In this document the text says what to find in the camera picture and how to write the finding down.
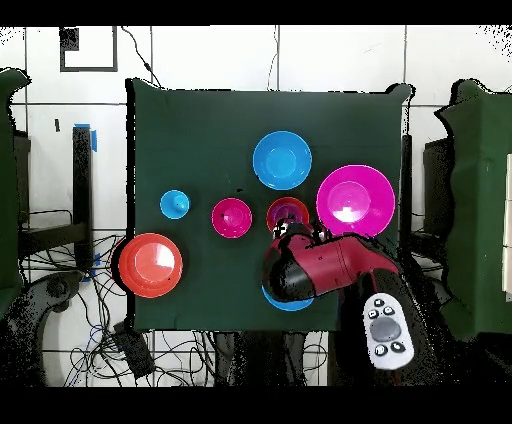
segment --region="small pink bowl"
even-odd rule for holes
[[[252,224],[249,206],[240,199],[228,197],[215,205],[212,211],[212,225],[222,237],[242,237]]]

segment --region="large blue bowl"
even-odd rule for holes
[[[252,156],[259,180],[274,190],[290,190],[302,184],[311,170],[311,150],[290,131],[276,131],[263,137]]]
[[[278,302],[272,296],[270,296],[267,291],[261,286],[261,290],[263,291],[263,295],[269,301],[272,306],[275,306],[277,309],[281,309],[282,311],[287,312],[295,312],[300,311],[301,309],[307,308],[309,305],[313,303],[313,298],[306,300],[295,300],[293,302]]]

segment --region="pink bowl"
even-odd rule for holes
[[[393,217],[395,194],[380,171],[366,165],[343,166],[320,184],[316,210],[334,235],[375,236]]]
[[[222,237],[243,236],[252,224],[249,206],[240,199],[228,197],[215,205],[212,211],[212,225]]]

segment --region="red bowl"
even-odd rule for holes
[[[267,227],[270,231],[274,229],[277,221],[289,215],[295,217],[295,222],[309,222],[308,208],[304,203],[295,197],[281,197],[270,205],[267,211]]]
[[[137,296],[155,298],[178,284],[183,260],[176,245],[160,234],[140,234],[130,240],[119,258],[123,283]]]

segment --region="bowl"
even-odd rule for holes
[[[290,190],[302,184],[311,170],[308,144],[290,131],[263,137],[254,149],[252,166],[259,180],[274,190]]]
[[[367,165],[347,165],[331,172],[316,197],[318,218],[333,235],[354,232],[376,236],[395,212],[395,194],[388,179]]]
[[[296,312],[302,309],[307,308],[309,305],[313,303],[313,298],[306,300],[294,300],[293,302],[278,302],[272,296],[270,296],[267,291],[261,286],[261,290],[263,291],[263,295],[269,301],[272,306],[275,306],[277,309],[281,309],[286,312]]]
[[[267,211],[267,227],[274,229],[277,221],[283,218],[292,219],[294,222],[309,222],[308,208],[295,197],[281,197],[270,205]]]
[[[179,190],[171,190],[160,199],[160,210],[170,219],[183,218],[190,209],[190,199]]]
[[[123,283],[134,294],[155,298],[176,287],[183,260],[178,247],[167,237],[144,233],[126,244],[118,267]]]
[[[212,225],[225,238],[243,236],[252,224],[249,206],[240,199],[228,197],[215,205],[212,211]]]

